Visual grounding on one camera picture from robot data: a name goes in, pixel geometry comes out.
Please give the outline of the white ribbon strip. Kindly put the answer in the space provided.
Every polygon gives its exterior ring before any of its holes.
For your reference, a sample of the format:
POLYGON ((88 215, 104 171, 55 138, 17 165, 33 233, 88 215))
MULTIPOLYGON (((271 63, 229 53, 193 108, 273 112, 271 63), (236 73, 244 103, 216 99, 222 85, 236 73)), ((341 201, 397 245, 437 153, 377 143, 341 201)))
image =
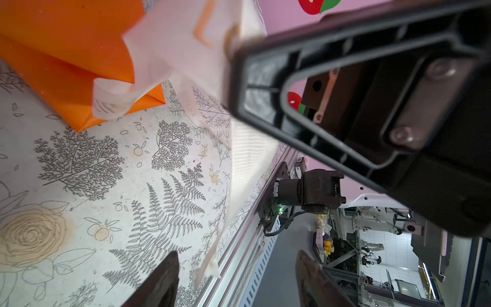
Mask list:
POLYGON ((230 151, 231 171, 220 222, 205 249, 195 283, 219 277, 217 250, 234 217, 267 171, 278 142, 232 113, 232 61, 241 47, 261 42, 265 26, 254 1, 158 1, 115 33, 89 39, 101 76, 93 83, 93 115, 124 115, 151 89, 169 79, 188 117, 230 151))

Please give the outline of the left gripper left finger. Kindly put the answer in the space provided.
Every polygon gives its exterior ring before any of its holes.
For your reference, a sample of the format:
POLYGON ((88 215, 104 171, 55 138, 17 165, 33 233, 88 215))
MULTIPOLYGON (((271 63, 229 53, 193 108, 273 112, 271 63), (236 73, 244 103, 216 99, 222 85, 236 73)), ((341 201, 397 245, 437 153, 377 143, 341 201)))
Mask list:
POLYGON ((122 306, 173 307, 178 292, 179 271, 178 253, 172 251, 122 306))

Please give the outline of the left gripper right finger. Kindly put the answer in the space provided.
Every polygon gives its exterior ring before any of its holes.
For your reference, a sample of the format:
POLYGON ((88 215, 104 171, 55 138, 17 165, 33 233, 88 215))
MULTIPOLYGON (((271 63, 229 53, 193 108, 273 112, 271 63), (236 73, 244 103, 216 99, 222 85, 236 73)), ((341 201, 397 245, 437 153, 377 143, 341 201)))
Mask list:
POLYGON ((303 250, 297 254, 295 276, 300 306, 355 306, 333 278, 303 250))

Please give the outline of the orange wrapping paper sheet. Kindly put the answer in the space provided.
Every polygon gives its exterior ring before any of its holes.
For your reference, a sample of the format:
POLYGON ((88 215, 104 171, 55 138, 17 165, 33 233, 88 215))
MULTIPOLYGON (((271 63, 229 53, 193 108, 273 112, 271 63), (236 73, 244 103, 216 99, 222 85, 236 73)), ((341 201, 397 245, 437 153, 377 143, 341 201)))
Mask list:
POLYGON ((77 132, 93 115, 97 78, 134 80, 122 35, 142 1, 2 1, 1 59, 77 132))

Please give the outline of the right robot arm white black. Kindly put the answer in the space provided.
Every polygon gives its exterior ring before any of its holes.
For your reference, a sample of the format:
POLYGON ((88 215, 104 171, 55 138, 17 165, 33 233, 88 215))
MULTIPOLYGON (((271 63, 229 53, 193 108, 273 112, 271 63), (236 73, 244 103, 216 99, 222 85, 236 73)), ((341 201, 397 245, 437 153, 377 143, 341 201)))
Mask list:
POLYGON ((229 112, 331 167, 274 184, 323 214, 341 179, 490 236, 490 2, 390 1, 241 48, 229 112))

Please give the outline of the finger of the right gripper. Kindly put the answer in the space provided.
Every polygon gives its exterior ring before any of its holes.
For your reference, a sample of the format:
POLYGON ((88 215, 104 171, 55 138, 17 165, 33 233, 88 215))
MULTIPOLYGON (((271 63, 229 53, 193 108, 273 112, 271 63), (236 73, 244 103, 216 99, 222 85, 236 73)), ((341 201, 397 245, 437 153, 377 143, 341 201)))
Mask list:
POLYGON ((451 234, 490 236, 489 1, 391 1, 241 47, 228 110, 451 234))

